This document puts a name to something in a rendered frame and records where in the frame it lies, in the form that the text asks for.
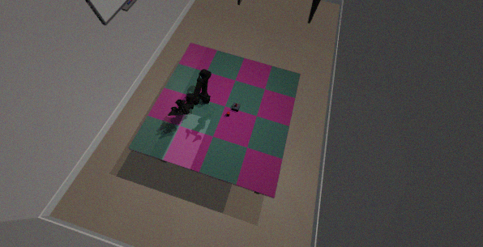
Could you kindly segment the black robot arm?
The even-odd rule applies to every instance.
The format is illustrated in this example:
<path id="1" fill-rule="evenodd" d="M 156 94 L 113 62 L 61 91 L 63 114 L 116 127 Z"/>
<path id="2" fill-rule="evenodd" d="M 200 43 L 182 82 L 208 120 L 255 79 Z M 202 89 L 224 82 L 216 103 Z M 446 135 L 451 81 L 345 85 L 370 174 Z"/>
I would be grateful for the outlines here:
<path id="1" fill-rule="evenodd" d="M 201 75 L 201 78 L 200 78 L 200 75 Z M 207 84 L 211 75 L 212 73 L 205 69 L 199 72 L 199 77 L 197 79 L 194 93 L 189 93 L 186 96 L 186 101 L 187 101 L 186 104 L 190 106 L 190 109 L 193 109 L 194 105 L 199 104 L 199 99 L 203 100 L 202 103 L 205 103 L 205 104 L 209 103 L 211 96 L 207 94 Z M 202 88 L 202 92 L 200 93 L 201 88 Z M 186 106 L 185 100 L 177 100 L 175 103 L 178 106 Z"/>

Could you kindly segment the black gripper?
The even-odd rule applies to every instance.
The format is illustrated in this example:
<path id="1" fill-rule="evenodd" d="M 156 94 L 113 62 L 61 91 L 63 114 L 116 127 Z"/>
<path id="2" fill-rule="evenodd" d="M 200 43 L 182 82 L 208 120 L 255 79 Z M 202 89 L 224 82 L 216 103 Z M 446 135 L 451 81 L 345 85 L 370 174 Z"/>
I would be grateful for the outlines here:
<path id="1" fill-rule="evenodd" d="M 178 106 L 177 107 L 172 107 L 172 111 L 168 114 L 169 116 L 178 116 L 178 115 L 186 115 L 188 113 L 190 113 L 189 109 L 190 109 L 190 106 L 188 104 L 185 104 L 186 106 Z"/>

